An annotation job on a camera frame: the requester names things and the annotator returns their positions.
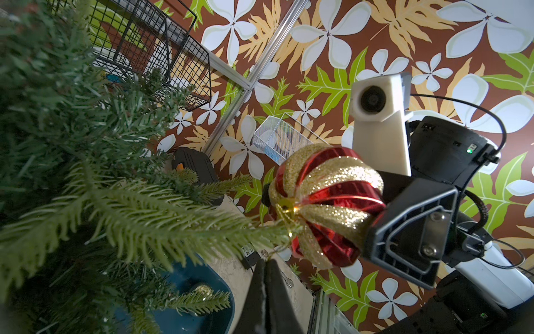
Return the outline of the small green christmas tree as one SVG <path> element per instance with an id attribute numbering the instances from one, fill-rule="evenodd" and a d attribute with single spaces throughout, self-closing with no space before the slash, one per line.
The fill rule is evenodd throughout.
<path id="1" fill-rule="evenodd" d="M 161 74 L 113 84 L 95 64 L 86 6 L 1 3 L 1 332 L 116 333 L 129 265 L 172 272 L 285 244 L 286 224 L 218 210 L 246 177 L 175 192 L 162 137 L 187 96 Z"/>

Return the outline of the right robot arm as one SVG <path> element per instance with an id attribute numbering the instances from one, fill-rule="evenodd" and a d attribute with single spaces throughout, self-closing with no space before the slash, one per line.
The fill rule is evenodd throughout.
<path id="1" fill-rule="evenodd" d="M 467 185 L 499 161 L 484 137 L 427 116 L 410 139 L 411 176 L 383 172 L 385 210 L 367 232 L 363 256 L 435 296 L 388 333 L 529 333 L 533 282 L 511 264 L 480 218 L 460 212 Z"/>

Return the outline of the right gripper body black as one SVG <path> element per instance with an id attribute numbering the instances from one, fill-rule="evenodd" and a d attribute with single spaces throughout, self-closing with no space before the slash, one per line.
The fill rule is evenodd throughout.
<path id="1" fill-rule="evenodd" d="M 484 230 L 489 210 L 467 187 L 483 167 L 499 163 L 499 149 L 485 137 L 442 118 L 427 116 L 412 122 L 410 130 L 410 177 L 453 185 L 458 190 L 442 261 L 454 267 L 483 257 L 490 238 Z"/>

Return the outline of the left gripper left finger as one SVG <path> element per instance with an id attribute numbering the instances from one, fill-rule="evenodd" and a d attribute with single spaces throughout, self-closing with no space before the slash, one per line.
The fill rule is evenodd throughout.
<path id="1" fill-rule="evenodd" d="M 266 262 L 258 261 L 234 333 L 268 333 Z"/>

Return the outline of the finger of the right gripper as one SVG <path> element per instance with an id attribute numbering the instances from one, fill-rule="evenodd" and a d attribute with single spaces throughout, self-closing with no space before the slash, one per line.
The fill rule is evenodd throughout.
<path id="1" fill-rule="evenodd" d="M 385 209 L 372 221 L 362 257 L 432 289 L 444 256 L 458 190 L 453 185 L 381 173 Z"/>

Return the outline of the gold ball ornament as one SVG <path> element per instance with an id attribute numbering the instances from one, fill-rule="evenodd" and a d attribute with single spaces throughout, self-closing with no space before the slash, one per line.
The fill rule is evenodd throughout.
<path id="1" fill-rule="evenodd" d="M 214 290 L 210 286 L 208 286 L 205 283 L 197 283 L 195 284 L 189 291 L 190 293 L 193 293 L 196 296 L 200 296 L 203 301 L 207 300 L 208 298 L 212 297 L 214 295 Z"/>

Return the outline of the teal plastic tray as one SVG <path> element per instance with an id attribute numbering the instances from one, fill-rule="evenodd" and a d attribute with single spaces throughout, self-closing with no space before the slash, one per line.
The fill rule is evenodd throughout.
<path id="1" fill-rule="evenodd" d="M 229 333 L 234 319 L 234 297 L 228 284 L 208 265 L 183 267 L 172 272 L 132 264 L 120 282 L 124 302 L 115 312 L 116 333 Z M 205 283 L 214 295 L 203 301 L 190 293 Z"/>

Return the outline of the black hard case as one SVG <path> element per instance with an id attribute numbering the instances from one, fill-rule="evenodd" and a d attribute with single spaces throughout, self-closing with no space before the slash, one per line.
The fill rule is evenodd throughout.
<path id="1" fill-rule="evenodd" d="M 171 167 L 178 171 L 179 166 L 183 167 L 183 171 L 186 169 L 193 171 L 197 175 L 197 180 L 187 182 L 186 177 L 181 176 L 182 183 L 175 186 L 175 192 L 198 203 L 200 202 L 200 192 L 195 191 L 194 186 L 207 186 L 219 181 L 210 158 L 200 151 L 186 147 L 178 148 L 174 152 Z"/>

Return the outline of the white mesh basket right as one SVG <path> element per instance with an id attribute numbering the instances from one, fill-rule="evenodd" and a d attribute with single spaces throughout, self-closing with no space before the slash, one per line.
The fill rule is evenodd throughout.
<path id="1" fill-rule="evenodd" d="M 305 125 L 300 118 L 283 114 L 281 118 L 268 116 L 255 130 L 251 144 L 282 165 L 296 151 L 315 143 L 328 143 Z"/>

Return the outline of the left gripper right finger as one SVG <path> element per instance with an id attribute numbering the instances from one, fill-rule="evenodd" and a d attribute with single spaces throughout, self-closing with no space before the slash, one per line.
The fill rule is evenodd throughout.
<path id="1" fill-rule="evenodd" d="M 268 333 L 303 333 L 295 316 L 285 282 L 275 260 L 266 264 L 266 293 Z"/>

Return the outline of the red gold striped ornament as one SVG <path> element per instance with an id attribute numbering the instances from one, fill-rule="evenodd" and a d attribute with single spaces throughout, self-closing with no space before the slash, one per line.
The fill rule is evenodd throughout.
<path id="1" fill-rule="evenodd" d="M 312 144 L 293 153 L 264 189 L 271 215 L 297 232 L 296 257 L 317 269 L 350 267 L 367 231 L 384 209 L 384 181 L 349 148 Z"/>

